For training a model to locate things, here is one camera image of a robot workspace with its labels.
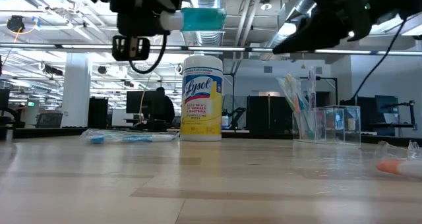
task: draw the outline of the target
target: ceiling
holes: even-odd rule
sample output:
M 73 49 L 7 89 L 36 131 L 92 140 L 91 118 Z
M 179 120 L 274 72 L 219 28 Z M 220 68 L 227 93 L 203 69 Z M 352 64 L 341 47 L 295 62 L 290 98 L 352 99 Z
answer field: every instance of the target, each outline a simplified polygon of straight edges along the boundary
M 252 11 L 253 3 L 259 0 L 252 0 L 249 5 L 248 15 Z M 270 40 L 278 32 L 280 24 L 278 15 L 280 9 L 285 3 L 295 0 L 270 0 L 272 8 L 264 11 L 260 7 L 256 9 L 253 18 L 252 27 L 246 37 L 245 45 L 258 43 L 261 46 Z M 227 19 L 223 34 L 223 46 L 233 46 L 239 23 L 241 21 L 241 10 L 245 0 L 222 0 L 223 6 L 227 12 Z M 5 25 L 12 15 L 24 17 L 25 30 L 22 34 L 16 35 Z M 415 17 L 411 23 L 412 26 L 418 26 L 422 20 L 419 16 Z M 393 18 L 388 22 L 373 27 L 371 32 L 374 36 L 394 33 L 397 26 L 400 25 L 399 18 Z M 111 44 L 111 38 L 118 34 L 116 29 L 116 14 L 109 10 L 108 3 L 92 3 L 89 0 L 0 0 L 0 34 L 2 42 L 19 43 L 59 43 L 59 44 Z M 386 40 L 380 40 L 383 37 L 367 38 L 364 42 L 358 44 L 341 45 L 340 47 L 350 47 L 359 49 L 370 47 L 371 49 L 382 48 L 386 46 Z M 152 45 L 160 45 L 162 37 L 156 36 L 150 38 Z M 396 44 L 395 49 L 407 49 L 414 45 L 410 37 L 402 37 L 403 43 Z M 195 34 L 173 31 L 168 38 L 168 45 L 197 45 Z M 6 64 L 3 67 L 3 75 L 25 77 L 25 78 L 50 78 L 42 71 L 44 65 L 49 65 L 62 70 L 65 73 L 66 52 L 63 51 L 27 51 L 21 49 L 1 48 L 0 54 L 4 59 L 10 53 Z M 89 53 L 93 65 L 92 70 L 92 96 L 108 97 L 112 107 L 124 107 L 125 90 L 132 89 L 155 89 L 163 86 L 166 94 L 171 96 L 176 108 L 180 108 L 181 103 L 181 75 L 176 71 L 189 54 L 168 53 L 164 55 L 162 62 L 152 75 L 141 75 L 133 72 L 128 63 L 116 62 L 111 53 Z M 224 59 L 225 72 L 230 71 L 233 66 L 233 55 L 217 55 Z M 138 67 L 149 67 L 157 55 L 151 54 L 145 62 L 137 62 Z M 261 60 L 242 59 L 237 76 L 244 77 L 267 77 L 262 67 L 265 66 Z M 282 63 L 270 63 L 274 67 L 273 77 L 276 73 L 282 76 L 292 69 L 299 68 L 303 63 L 296 61 L 303 59 L 307 65 L 318 65 L 326 67 L 327 64 L 338 59 L 335 55 L 292 55 L 289 60 Z M 98 67 L 107 67 L 107 74 L 100 74 Z M 3 81 L 3 85 L 11 87 L 11 94 L 16 102 L 24 101 L 27 98 L 50 98 L 42 106 L 47 108 L 59 107 L 63 96 L 63 78 L 53 76 L 55 80 L 9 80 Z M 148 80 L 145 82 L 135 82 L 132 80 Z M 123 82 L 105 82 L 108 78 L 126 78 L 132 82 L 134 87 L 128 87 Z

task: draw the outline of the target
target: ductwork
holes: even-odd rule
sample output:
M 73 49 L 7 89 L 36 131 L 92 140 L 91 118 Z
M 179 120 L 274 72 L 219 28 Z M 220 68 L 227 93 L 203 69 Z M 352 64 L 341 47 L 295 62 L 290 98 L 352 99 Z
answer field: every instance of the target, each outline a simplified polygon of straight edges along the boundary
M 193 7 L 222 8 L 223 0 L 191 0 Z M 222 34 L 217 32 L 197 32 L 196 37 L 199 45 L 221 45 Z
M 292 0 L 289 3 L 286 3 L 279 14 L 278 22 L 280 28 L 293 18 L 296 18 L 300 15 L 307 14 L 315 5 L 313 0 Z M 278 32 L 272 37 L 270 41 L 265 45 L 265 47 L 274 48 L 283 40 L 286 39 L 286 36 L 279 35 Z

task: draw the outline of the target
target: table surface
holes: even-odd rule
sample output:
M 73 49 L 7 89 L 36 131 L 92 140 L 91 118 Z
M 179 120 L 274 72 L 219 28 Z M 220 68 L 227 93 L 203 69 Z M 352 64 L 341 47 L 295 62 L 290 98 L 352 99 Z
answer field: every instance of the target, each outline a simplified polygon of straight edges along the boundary
M 422 182 L 374 169 L 374 145 L 222 140 L 0 146 L 0 222 L 422 223 Z

